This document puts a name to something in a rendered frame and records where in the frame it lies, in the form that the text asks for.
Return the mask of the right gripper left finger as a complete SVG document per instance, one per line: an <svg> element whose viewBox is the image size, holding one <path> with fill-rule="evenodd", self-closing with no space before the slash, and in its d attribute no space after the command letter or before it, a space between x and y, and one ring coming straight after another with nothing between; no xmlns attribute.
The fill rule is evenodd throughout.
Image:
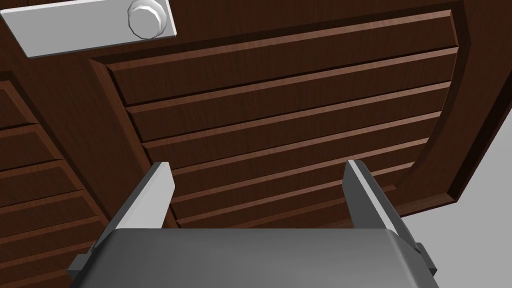
<svg viewBox="0 0 512 288"><path fill-rule="evenodd" d="M91 250L116 229L161 229L166 219L175 182L168 162L155 162L115 213Z"/></svg>

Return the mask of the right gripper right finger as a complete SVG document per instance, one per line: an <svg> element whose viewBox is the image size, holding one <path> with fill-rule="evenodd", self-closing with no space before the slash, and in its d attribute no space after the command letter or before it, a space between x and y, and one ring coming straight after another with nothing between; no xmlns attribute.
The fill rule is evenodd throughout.
<svg viewBox="0 0 512 288"><path fill-rule="evenodd" d="M388 229L420 252L412 234L361 160L347 160L343 194L356 229Z"/></svg>

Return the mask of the dark brown panelled door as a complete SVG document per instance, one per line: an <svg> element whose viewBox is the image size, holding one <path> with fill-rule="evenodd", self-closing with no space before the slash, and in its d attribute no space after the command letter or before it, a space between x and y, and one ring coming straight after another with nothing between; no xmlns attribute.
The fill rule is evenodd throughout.
<svg viewBox="0 0 512 288"><path fill-rule="evenodd" d="M0 288L69 288L151 166L164 228L457 202L512 109L512 0L169 0L176 36L28 58L0 14Z"/></svg>

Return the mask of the white round door knob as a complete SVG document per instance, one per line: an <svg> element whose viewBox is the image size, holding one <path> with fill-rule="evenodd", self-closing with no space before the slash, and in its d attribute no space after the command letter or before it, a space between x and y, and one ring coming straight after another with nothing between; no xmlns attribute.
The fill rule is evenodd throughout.
<svg viewBox="0 0 512 288"><path fill-rule="evenodd" d="M0 14L28 58L177 35L169 0L71 0Z"/></svg>

